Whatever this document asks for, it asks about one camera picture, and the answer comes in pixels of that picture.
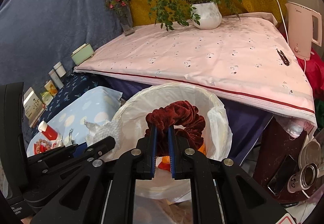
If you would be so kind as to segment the white cylindrical jar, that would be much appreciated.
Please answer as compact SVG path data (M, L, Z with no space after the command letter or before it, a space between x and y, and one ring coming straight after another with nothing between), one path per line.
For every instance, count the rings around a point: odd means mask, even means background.
M56 63L56 65L54 65L53 68L60 78L63 78L66 75L66 70L60 61Z

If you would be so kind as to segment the navy floral cloth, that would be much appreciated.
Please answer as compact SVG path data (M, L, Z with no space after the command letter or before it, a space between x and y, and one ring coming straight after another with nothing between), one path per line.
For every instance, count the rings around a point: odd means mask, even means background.
M36 126L41 121L45 120L45 122L48 122L65 107L77 100L77 98L98 86L111 88L109 82L99 75L75 73L68 76L64 87L58 91L41 116L36 120L35 127L28 127L27 122L23 122L22 132L24 141L26 143L30 142L36 134Z

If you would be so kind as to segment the black hair clip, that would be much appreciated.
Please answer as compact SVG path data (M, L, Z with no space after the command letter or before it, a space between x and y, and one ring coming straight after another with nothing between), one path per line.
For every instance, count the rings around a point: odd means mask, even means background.
M289 62L288 58L285 56L285 54L281 50L278 50L278 49L276 49L276 50L277 50L277 53L280 56L283 64L285 66L289 66L290 65L290 62Z

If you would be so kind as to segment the glass vase pink flowers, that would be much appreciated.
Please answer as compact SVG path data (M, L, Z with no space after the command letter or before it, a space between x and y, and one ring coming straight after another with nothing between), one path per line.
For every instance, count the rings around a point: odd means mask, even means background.
M132 35L135 30L131 10L129 8L131 0L106 0L106 8L113 11L119 19L125 36Z

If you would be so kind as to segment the white cardboard box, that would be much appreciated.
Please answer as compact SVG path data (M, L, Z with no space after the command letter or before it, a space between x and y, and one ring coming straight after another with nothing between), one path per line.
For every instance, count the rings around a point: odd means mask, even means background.
M24 94L23 106L29 127L34 127L38 118L46 109L46 105L37 96L32 87L30 87Z

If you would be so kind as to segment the pink sheet covered table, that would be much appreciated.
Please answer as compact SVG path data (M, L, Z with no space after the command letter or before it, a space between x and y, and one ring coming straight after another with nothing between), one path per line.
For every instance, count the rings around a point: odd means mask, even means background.
M290 65L277 53L281 50ZM274 114L316 123L312 88L284 37L269 18L223 18L213 30L136 27L75 68L162 85L183 82Z

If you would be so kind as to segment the blue grey blanket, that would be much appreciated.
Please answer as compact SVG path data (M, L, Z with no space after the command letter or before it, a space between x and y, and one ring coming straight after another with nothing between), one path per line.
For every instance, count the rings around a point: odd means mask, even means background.
M106 0L4 0L1 4L1 84L41 89L56 63L88 43L97 49L122 33Z

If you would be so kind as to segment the mint green tissue box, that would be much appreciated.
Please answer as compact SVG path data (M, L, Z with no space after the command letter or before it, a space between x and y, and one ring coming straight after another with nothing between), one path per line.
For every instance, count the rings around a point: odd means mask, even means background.
M94 50L89 43L85 43L72 52L71 58L75 65L82 64L85 60L94 55Z

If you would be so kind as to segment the silver metal can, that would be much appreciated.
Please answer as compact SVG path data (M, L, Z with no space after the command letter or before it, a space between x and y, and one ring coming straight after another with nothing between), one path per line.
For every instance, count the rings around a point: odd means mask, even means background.
M299 172L292 175L287 184L289 193L305 191L309 189L317 179L317 165L310 163L305 165Z

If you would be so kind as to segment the black smartphone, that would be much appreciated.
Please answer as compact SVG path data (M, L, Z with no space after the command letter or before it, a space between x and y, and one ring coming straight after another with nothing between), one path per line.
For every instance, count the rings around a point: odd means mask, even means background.
M268 190L274 196L279 196L281 191L287 185L288 180L295 172L296 166L297 162L293 159L293 157L291 155L286 155L278 170L275 172L274 176L267 185Z

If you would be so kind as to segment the dark red velvet scrunchie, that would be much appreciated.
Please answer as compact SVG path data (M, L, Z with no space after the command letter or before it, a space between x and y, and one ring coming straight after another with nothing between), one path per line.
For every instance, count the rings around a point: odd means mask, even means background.
M151 127L157 128L156 156L168 156L168 129L170 126L182 126L175 129L175 136L187 139L191 148L198 150L204 144L202 133L205 129L205 118L199 115L199 109L188 101L176 101L170 105L153 110L146 116L149 137Z

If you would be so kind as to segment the orange patterned small box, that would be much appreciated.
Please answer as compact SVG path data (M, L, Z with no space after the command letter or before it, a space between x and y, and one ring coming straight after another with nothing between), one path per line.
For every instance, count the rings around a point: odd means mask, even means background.
M45 89L50 93L52 97L55 97L58 90L52 80L47 81L45 84Z

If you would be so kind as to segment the pink electric kettle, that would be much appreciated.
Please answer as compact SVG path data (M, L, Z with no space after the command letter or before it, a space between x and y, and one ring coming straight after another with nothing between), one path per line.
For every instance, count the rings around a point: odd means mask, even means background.
M310 60L312 44L322 46L322 15L301 4L286 3L288 42L294 55Z

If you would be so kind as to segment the light blue dotted cloth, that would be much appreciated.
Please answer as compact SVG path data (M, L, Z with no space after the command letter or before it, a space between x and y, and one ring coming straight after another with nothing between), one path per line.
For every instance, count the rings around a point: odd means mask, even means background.
M56 114L46 125L59 134L58 139L63 144L68 144L70 132L74 143L83 144L89 134L85 122L102 126L111 121L121 107L122 96L119 91L102 86L95 87Z

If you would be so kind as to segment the green white small packet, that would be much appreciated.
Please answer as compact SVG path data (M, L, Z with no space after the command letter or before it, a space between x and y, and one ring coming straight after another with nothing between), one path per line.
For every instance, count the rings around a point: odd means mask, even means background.
M43 103L46 106L48 106L51 103L51 101L53 100L53 96L48 91L42 92L41 98L42 98Z

